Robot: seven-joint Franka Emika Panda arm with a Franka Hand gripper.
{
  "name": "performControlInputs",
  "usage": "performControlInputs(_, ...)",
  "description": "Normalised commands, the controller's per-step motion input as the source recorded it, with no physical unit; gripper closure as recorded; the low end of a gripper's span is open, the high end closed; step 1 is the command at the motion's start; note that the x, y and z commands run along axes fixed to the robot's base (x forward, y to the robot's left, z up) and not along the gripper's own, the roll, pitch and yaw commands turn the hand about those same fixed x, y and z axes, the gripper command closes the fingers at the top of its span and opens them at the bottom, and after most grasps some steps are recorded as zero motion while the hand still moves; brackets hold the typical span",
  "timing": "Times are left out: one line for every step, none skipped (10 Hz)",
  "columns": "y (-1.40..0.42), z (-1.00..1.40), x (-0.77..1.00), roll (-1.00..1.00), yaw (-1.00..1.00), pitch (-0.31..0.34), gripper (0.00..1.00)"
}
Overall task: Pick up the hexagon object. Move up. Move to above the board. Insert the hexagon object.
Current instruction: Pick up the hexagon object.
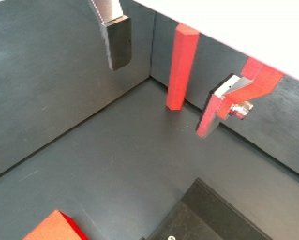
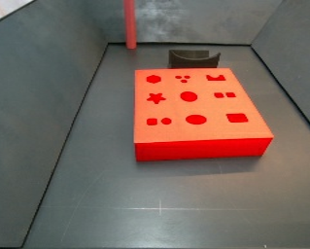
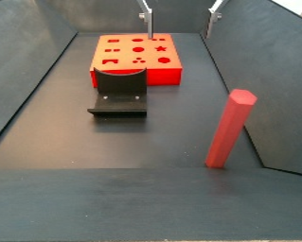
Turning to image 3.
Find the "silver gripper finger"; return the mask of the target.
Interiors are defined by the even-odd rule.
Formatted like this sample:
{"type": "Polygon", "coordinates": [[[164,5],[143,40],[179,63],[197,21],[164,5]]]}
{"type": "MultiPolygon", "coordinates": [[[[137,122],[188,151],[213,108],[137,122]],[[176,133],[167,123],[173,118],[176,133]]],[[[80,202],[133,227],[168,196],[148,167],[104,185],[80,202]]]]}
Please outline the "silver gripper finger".
{"type": "Polygon", "coordinates": [[[208,9],[208,22],[207,27],[204,31],[204,38],[208,39],[211,35],[212,25],[218,21],[220,13],[220,6],[222,6],[223,0],[216,0],[212,7],[208,9]]]}
{"type": "Polygon", "coordinates": [[[139,13],[139,19],[147,24],[148,38],[152,38],[152,9],[149,8],[145,0],[136,0],[141,12],[139,13]]]}

